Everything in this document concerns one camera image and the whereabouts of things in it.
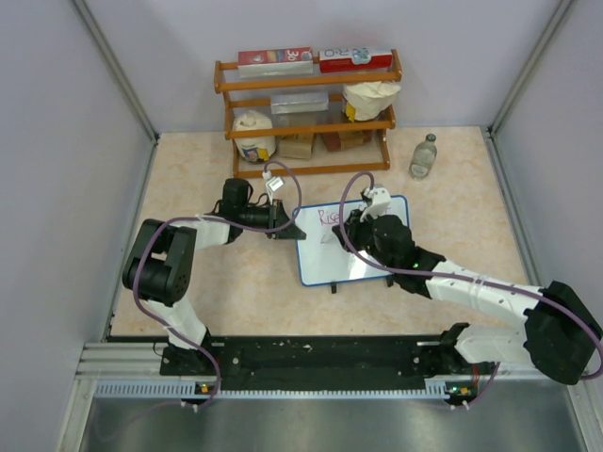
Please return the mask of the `blue-framed whiteboard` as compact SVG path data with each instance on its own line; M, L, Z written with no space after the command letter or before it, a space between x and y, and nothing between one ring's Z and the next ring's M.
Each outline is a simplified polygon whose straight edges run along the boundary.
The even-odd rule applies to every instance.
M298 268L304 286L329 285L385 278L387 273L359 260L341 248L337 239L321 244L324 235L339 224L339 202L308 204L301 207L295 224L306 233L296 241Z

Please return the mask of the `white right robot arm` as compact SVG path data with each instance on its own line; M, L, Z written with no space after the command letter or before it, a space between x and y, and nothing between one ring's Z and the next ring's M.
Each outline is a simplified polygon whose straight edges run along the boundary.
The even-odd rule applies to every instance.
M450 342L439 350L448 371L459 373L472 363L521 363L565 385L588 379L587 364L602 349L602 329L568 284L521 285L472 272L419 247L395 215L373 218L354 209L332 232L345 251L387 272L402 290L503 322L501 328L451 329Z

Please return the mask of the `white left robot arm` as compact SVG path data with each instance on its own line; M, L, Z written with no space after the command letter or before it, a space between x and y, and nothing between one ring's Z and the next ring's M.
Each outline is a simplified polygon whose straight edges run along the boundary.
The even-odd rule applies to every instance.
M248 181L229 178L212 211L168 221L148 218L139 228L122 285L132 291L142 312L168 330L169 345L182 351L181 362L193 373L207 371L214 360L208 329L187 298L195 252L230 244L244 231L270 239L305 239L306 233L275 197L283 185L282 177L269 176L265 193L254 202Z

